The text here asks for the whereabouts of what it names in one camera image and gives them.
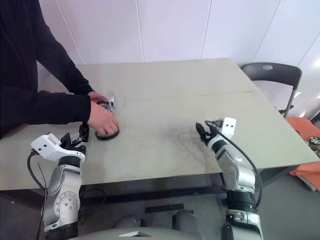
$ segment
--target cable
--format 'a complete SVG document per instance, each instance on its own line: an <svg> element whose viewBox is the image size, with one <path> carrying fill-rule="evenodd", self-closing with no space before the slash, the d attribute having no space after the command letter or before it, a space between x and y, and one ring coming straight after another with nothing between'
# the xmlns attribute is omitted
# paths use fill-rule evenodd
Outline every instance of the cable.
<svg viewBox="0 0 320 240"><path fill-rule="evenodd" d="M45 187L42 186L42 184L39 182L39 180L36 178L34 172L32 171L32 168L31 168L31 165L30 165L30 162L31 162L31 158L35 155L38 155L38 153L33 149L32 152L30 152L30 155L28 156L28 159L26 161L26 165L27 165L27 168L29 170L29 173L32 177L32 179L35 181L35 183L40 187L41 190L45 190Z"/></svg>
<svg viewBox="0 0 320 240"><path fill-rule="evenodd" d="M43 178L43 181L44 181L44 202L43 202L43 208L42 208L42 212L41 212L41 218L40 218L38 231L36 233L36 240L39 240L39 238L40 238L40 229L41 229L41 226L42 226L42 223L43 223L43 220L44 220L44 212L45 212L47 198L48 198L48 189L47 189L46 179L45 179L44 173L42 172L42 169L41 169L41 167L39 165L39 162L37 164L38 164L39 170L41 172L41 175L42 175L42 178Z"/></svg>
<svg viewBox="0 0 320 240"><path fill-rule="evenodd" d="M84 191L83 193L81 193L79 195L79 197L83 196L84 194L87 194L89 192L95 192L95 191L98 191L100 193L102 193L103 195L103 201L99 204L99 206L95 207L94 209L90 210L90 211L85 211L85 212L79 212L78 215L87 215L87 214L90 214L90 213L93 213L94 211L100 209L106 202L106 199L107 199L107 196L105 194L105 192L102 190L102 189L99 189L99 188L93 188L93 189L89 189L89 190L86 190Z"/></svg>
<svg viewBox="0 0 320 240"><path fill-rule="evenodd" d="M259 197L256 201L256 207L258 207L261 203L261 199L262 199L262 192L263 192L263 186L262 186L262 180L261 180L261 176L256 168L256 165L254 164L254 162L250 159L250 157L240 148L238 147L233 141L231 141L229 138L227 138L225 135L223 135L221 132L219 132L214 126L212 126L212 122L211 121L204 121L205 124L211 129L214 130L216 134L219 134L221 137L223 137L226 141L228 141L232 146L234 146L240 153L242 153L242 155L248 160L248 162L251 164L253 171L258 179L258 183L259 183Z"/></svg>

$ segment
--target person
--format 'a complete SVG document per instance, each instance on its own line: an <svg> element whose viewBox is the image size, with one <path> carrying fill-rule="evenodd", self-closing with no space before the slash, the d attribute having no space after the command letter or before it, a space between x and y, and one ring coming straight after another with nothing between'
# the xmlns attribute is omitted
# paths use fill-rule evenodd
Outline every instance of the person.
<svg viewBox="0 0 320 240"><path fill-rule="evenodd" d="M84 122L104 136L118 131L115 116L54 38L39 0L0 0L0 138L21 124ZM39 61L69 92L38 92Z"/></svg>

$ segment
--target white wall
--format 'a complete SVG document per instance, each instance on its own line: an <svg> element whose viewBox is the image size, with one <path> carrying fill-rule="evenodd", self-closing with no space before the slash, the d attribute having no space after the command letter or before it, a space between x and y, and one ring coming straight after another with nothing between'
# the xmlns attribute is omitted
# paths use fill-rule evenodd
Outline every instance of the white wall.
<svg viewBox="0 0 320 240"><path fill-rule="evenodd" d="M233 58L303 74L291 114L320 108L319 0L39 0L76 64ZM290 89L258 83L283 108Z"/></svg>

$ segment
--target gray chair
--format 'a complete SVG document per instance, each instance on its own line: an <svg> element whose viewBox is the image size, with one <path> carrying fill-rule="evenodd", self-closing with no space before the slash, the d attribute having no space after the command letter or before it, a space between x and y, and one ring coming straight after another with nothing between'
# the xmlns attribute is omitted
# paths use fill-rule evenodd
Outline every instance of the gray chair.
<svg viewBox="0 0 320 240"><path fill-rule="evenodd" d="M284 113L284 117L288 115L296 90L298 88L302 71L296 66L290 66L273 62L257 62L242 66L242 71L252 80L263 80L277 82L292 86L292 92L285 110L280 110Z"/></svg>

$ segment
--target floor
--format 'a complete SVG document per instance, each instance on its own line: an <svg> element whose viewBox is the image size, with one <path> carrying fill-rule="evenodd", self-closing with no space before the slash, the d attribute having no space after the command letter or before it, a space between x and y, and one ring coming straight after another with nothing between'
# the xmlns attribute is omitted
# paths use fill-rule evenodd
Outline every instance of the floor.
<svg viewBox="0 0 320 240"><path fill-rule="evenodd" d="M193 178L184 176L174 179L145 181L139 184L112 185L109 192L129 193L142 189L167 189L181 185L206 186L212 182L207 175ZM320 192L310 192L295 177L286 175L264 189L259 214L265 240L319 240L320 239ZM99 211L87 215L79 223L79 234L110 229L122 216L139 215L148 227L172 227L172 216L176 211L145 213L146 207L183 204L184 209L193 210L198 225L206 240L221 239L224 210L219 195L192 195L149 201L134 201L106 204ZM40 212L18 203L0 198L0 239L34 240L40 220Z"/></svg>

